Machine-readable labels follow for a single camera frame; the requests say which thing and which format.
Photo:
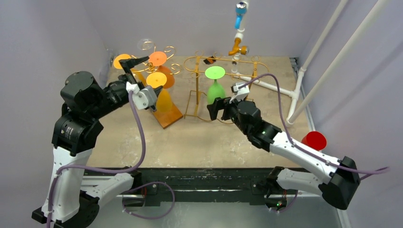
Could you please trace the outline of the green plastic goblet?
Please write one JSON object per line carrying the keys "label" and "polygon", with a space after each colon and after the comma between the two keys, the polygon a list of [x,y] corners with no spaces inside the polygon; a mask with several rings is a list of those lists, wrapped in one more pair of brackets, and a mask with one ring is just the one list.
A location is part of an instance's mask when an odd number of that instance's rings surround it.
{"label": "green plastic goblet", "polygon": [[218,82],[218,79],[225,76],[225,69],[221,66],[211,66],[205,70],[205,76],[213,80],[213,84],[209,87],[207,92],[208,104],[213,104],[216,98],[225,98],[225,90]]}

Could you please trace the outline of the yellow goblet front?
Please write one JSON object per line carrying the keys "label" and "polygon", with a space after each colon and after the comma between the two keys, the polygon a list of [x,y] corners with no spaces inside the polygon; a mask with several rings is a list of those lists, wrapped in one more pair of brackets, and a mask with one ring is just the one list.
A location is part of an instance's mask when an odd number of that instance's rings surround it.
{"label": "yellow goblet front", "polygon": [[164,73],[153,72],[146,78],[146,83],[154,89],[159,89],[159,95],[157,97],[156,108],[159,112],[169,112],[173,107],[171,96],[166,88],[167,77]]}

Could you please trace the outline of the yellow goblet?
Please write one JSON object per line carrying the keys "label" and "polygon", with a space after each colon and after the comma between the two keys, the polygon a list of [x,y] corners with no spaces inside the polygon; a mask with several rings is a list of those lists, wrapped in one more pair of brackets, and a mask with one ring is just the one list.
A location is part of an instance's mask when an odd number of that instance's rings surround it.
{"label": "yellow goblet", "polygon": [[113,66],[116,69],[122,69],[124,70],[124,74],[119,75],[118,79],[120,81],[123,81],[125,83],[130,83],[132,85],[138,84],[140,88],[144,88],[144,84],[142,81],[137,81],[135,76],[133,75],[131,69],[134,68],[135,66],[142,64],[146,61],[149,60],[148,56],[141,57],[141,58],[132,58],[128,54],[121,54],[118,55],[114,61],[113,61]]}
{"label": "yellow goblet", "polygon": [[157,97],[156,108],[159,112],[169,112],[173,107],[171,96],[166,88],[167,77],[164,73],[153,72],[146,78],[146,83],[154,89],[159,89],[159,95]]}

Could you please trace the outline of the tall clear flute glass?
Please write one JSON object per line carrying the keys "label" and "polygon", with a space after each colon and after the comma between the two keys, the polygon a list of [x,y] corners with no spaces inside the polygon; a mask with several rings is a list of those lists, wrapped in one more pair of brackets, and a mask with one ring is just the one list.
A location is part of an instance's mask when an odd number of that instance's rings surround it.
{"label": "tall clear flute glass", "polygon": [[142,51],[154,50],[155,43],[150,38],[143,38],[137,42],[137,48]]}

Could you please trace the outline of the gold rectangular wire rack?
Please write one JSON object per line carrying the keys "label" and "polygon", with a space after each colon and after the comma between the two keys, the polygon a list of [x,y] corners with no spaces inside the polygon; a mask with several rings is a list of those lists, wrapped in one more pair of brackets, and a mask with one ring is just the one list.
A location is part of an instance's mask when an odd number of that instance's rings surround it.
{"label": "gold rectangular wire rack", "polygon": [[[269,72],[269,68],[265,64],[261,63],[259,56],[252,56],[243,59],[241,54],[224,57],[222,54],[215,52],[213,56],[216,58],[216,62],[212,65],[206,65],[204,64],[203,60],[207,58],[207,56],[204,56],[203,52],[201,52],[200,55],[198,53],[199,52],[196,51],[195,55],[187,58],[183,64],[184,69],[190,72],[191,77],[195,79],[196,83],[195,89],[191,90],[189,93],[185,114],[183,115],[184,117],[191,116],[205,122],[210,121],[210,119],[204,119],[198,114],[199,107],[201,107],[201,98],[206,98],[207,100],[208,91],[205,92],[199,88],[199,79],[202,78],[202,76],[205,76],[205,70],[207,68],[211,66],[221,66],[225,69],[225,76],[230,76],[234,82],[247,82],[258,77],[259,66],[263,66],[266,69],[266,72]],[[252,74],[241,74],[239,72],[239,66],[251,66],[253,69]]]}

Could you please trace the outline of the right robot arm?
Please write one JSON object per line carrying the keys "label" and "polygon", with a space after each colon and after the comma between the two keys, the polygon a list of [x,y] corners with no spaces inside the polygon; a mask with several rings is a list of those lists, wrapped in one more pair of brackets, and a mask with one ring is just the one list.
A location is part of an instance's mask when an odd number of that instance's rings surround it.
{"label": "right robot arm", "polygon": [[331,206],[346,210],[361,181],[353,159],[342,159],[316,151],[294,141],[279,127],[266,122],[252,101],[230,102],[230,98],[217,98],[207,105],[210,118],[217,119],[222,110],[222,120],[231,120],[246,135],[253,146],[280,155],[306,169],[296,172],[283,168],[267,180],[272,193],[281,190],[302,190],[321,196]]}

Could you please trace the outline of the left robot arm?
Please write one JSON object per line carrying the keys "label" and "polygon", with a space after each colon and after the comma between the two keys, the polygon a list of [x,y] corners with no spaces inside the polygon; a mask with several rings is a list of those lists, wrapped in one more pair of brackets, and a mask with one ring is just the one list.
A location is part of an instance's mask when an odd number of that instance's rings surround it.
{"label": "left robot arm", "polygon": [[65,80],[60,95],[64,100],[61,117],[56,121],[52,136],[53,170],[48,195],[42,207],[32,212],[32,218],[48,228],[86,228],[100,209],[122,193],[145,193],[137,166],[123,169],[92,168],[110,174],[110,179],[83,190],[82,181],[89,157],[103,125],[100,119],[114,110],[130,104],[132,112],[156,110],[162,87],[152,88],[136,80],[132,69],[149,57],[120,59],[124,70],[117,81],[101,88],[87,71],[72,73]]}

